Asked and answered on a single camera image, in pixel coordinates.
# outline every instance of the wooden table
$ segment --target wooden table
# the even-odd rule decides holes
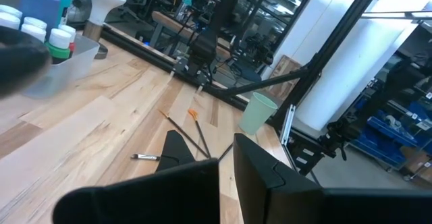
[[[182,24],[175,21],[173,18],[167,17],[166,15],[162,14],[160,11],[154,11],[152,13],[152,18],[155,22],[157,22],[157,27],[155,28],[155,32],[153,34],[153,37],[150,41],[150,45],[154,46],[156,44],[156,41],[159,39],[160,34],[162,33],[162,28],[168,28],[171,31],[177,33],[182,29]],[[185,39],[189,39],[192,36],[193,30],[190,28],[184,28],[180,32],[180,36]],[[230,51],[228,51],[226,48],[229,48],[230,43],[222,38],[217,39],[218,45],[216,48],[216,53],[218,56],[220,56],[222,59],[228,59],[231,57]]]
[[[233,142],[242,112],[102,41],[108,58],[51,99],[16,95],[0,102],[0,223],[49,223],[55,203],[82,186],[104,186],[151,174],[174,127],[169,113],[198,142],[187,110],[195,109],[211,154]],[[272,127],[248,136],[289,165]],[[197,160],[204,157],[190,145]],[[242,223],[232,151],[220,163],[221,222]]]

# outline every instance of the gray floor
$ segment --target gray floor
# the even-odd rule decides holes
[[[19,0],[0,0],[0,4],[17,7]],[[116,24],[118,28],[134,36],[142,24]],[[374,160],[361,152],[347,147],[348,161],[338,155],[335,159],[325,157],[313,170],[319,183],[324,187],[343,188],[391,188],[417,189],[411,182],[405,182],[397,172],[387,173]]]

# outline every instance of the white cap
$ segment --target white cap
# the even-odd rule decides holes
[[[22,17],[22,12],[8,5],[0,5],[0,12],[9,13],[19,19]]]
[[[68,26],[68,25],[59,25],[59,29],[70,34],[70,36],[71,36],[70,42],[71,43],[73,43],[75,41],[75,35],[76,35],[76,29],[75,28],[72,28],[71,26]]]
[[[40,29],[43,29],[43,30],[47,29],[47,23],[45,23],[42,20],[32,18],[32,17],[25,17],[24,18],[24,24],[30,24],[30,25],[36,26]]]
[[[9,13],[0,12],[0,26],[5,26],[13,29],[20,29],[21,20]]]
[[[49,36],[49,43],[59,49],[68,49],[70,44],[71,35],[60,29],[51,29],[51,35]]]
[[[42,43],[45,42],[45,37],[47,36],[47,31],[30,24],[22,24],[21,31],[32,35],[33,37],[39,39]]]

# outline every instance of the plastic cup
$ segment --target plastic cup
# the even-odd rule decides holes
[[[247,134],[255,134],[276,109],[277,105],[272,100],[254,92],[240,120],[240,129]]]

